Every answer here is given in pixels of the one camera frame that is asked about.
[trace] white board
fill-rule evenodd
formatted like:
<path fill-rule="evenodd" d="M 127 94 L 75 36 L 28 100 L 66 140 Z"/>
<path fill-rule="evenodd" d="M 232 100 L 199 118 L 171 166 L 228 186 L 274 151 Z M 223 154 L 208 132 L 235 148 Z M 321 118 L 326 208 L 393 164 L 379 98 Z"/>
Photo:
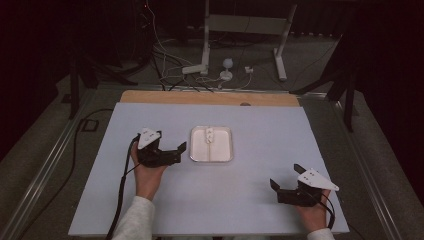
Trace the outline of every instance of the white board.
<path fill-rule="evenodd" d="M 143 127 L 162 131 L 159 148 L 174 150 L 196 126 L 225 126 L 232 132 L 234 158 L 225 163 L 190 159 L 189 149 L 165 171 L 157 192 L 153 234 L 281 235 L 304 233 L 293 206 L 277 203 L 269 185 L 295 189 L 297 163 L 328 177 L 302 107 L 253 107 L 118 103 L 75 213 L 69 234 L 105 235 L 112 223 L 128 145 Z M 121 217 L 135 194 L 128 175 Z M 334 192 L 334 232 L 348 226 Z"/>

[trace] gray floor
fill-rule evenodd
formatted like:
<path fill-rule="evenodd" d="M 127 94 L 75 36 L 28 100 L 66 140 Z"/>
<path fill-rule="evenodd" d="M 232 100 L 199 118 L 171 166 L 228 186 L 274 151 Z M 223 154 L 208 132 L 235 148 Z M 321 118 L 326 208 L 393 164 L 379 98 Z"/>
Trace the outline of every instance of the gray floor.
<path fill-rule="evenodd" d="M 278 38 L 273 38 L 247 48 L 212 50 L 208 77 L 216 79 L 223 70 L 223 59 L 232 57 L 236 77 L 224 83 L 222 91 L 233 91 L 245 86 L 248 77 L 243 73 L 243 68 L 253 66 L 252 81 L 238 91 L 285 92 L 318 79 L 337 42 L 322 37 L 289 37 L 283 55 L 288 75 L 288 80 L 284 83 L 278 81 L 272 59 L 271 49 L 277 44 Z M 166 41 L 163 46 L 169 54 L 195 64 L 200 63 L 202 42 L 199 40 L 192 40 L 185 45 Z M 166 63 L 166 69 L 172 67 L 175 65 Z M 170 70 L 169 76 L 178 75 L 179 71 Z M 132 89 L 160 90 L 158 76 L 151 66 L 129 79 L 140 83 Z M 177 81 L 178 79 L 169 79 L 171 84 Z M 191 85 L 206 91 L 196 84 L 194 78 L 188 78 L 187 81 L 184 86 L 178 86 L 174 90 L 193 90 Z M 219 83 L 208 84 L 210 89 L 218 90 L 215 88 Z M 341 187 L 338 196 L 346 219 L 365 239 L 424 239 L 421 230 L 424 226 L 423 207 L 409 186 L 363 96 L 356 92 L 353 117 L 355 131 L 349 133 L 340 121 L 340 104 L 328 102 L 323 94 L 319 94 L 325 93 L 330 86 L 331 84 L 327 84 L 315 89 L 314 93 L 302 96 L 300 103 L 308 115 L 332 180 Z M 55 168 L 47 184 L 37 186 L 40 195 L 28 216 L 29 220 L 34 218 L 57 191 L 71 168 L 72 135 L 60 135 L 64 129 L 75 124 L 67 119 L 70 106 L 60 103 L 63 95 L 69 92 L 69 78 L 60 81 L 58 88 L 60 95 L 57 99 L 0 163 L 0 229 L 3 231 L 13 219 L 19 201 L 23 199 L 40 167 L 46 159 L 52 158 L 50 154 L 58 139 L 69 141 L 65 141 L 61 151 L 53 152 L 58 155 L 57 163 L 53 164 Z M 126 89 L 129 88 L 105 80 L 97 90 L 84 91 L 83 102 L 86 104 L 82 105 L 79 117 L 100 108 L 113 108 Z M 79 239 L 69 237 L 67 232 L 107 128 L 110 112 L 100 112 L 92 118 L 100 121 L 99 130 L 94 133 L 78 133 L 77 164 L 69 183 L 28 229 L 23 239 Z M 305 236 L 274 238 L 305 239 Z M 336 239 L 360 237 L 352 230 L 350 233 L 337 235 Z"/>

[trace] sleeve cuff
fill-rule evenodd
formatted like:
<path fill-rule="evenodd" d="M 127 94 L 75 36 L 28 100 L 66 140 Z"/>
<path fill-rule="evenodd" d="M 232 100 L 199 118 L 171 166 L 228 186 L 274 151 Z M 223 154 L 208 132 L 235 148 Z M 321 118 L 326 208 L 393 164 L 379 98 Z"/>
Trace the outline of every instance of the sleeve cuff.
<path fill-rule="evenodd" d="M 309 233 L 308 240 L 334 240 L 334 236 L 329 228 L 323 228 Z"/>
<path fill-rule="evenodd" d="M 150 200 L 135 196 L 119 222 L 113 240 L 151 239 L 154 213 L 155 206 Z"/>

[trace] white tray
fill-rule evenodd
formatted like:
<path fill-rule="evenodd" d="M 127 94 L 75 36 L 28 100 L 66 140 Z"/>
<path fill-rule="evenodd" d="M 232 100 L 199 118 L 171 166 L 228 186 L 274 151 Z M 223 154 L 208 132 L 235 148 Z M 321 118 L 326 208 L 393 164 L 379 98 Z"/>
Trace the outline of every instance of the white tray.
<path fill-rule="evenodd" d="M 208 143 L 206 131 L 212 130 Z M 190 158 L 196 162 L 228 162 L 233 159 L 233 142 L 228 127 L 198 126 L 191 130 Z"/>

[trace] hand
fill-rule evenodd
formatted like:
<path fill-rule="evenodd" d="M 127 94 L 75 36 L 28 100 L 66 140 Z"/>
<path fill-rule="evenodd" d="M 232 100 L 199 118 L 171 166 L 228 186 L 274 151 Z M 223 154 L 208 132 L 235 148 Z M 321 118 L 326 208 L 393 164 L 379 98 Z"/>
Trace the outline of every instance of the hand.
<path fill-rule="evenodd" d="M 134 161 L 134 166 L 139 164 L 137 157 L 137 145 L 138 142 L 135 142 L 131 149 L 131 158 Z M 134 168 L 136 195 L 152 201 L 159 188 L 162 174 L 166 168 L 167 166 L 148 168 L 142 164 Z"/>
<path fill-rule="evenodd" d="M 321 202 L 327 204 L 327 198 L 330 195 L 330 190 L 323 190 Z M 300 207 L 295 206 L 302 218 L 303 224 L 309 232 L 320 230 L 327 227 L 327 210 L 321 205 L 316 204 L 313 207 Z"/>

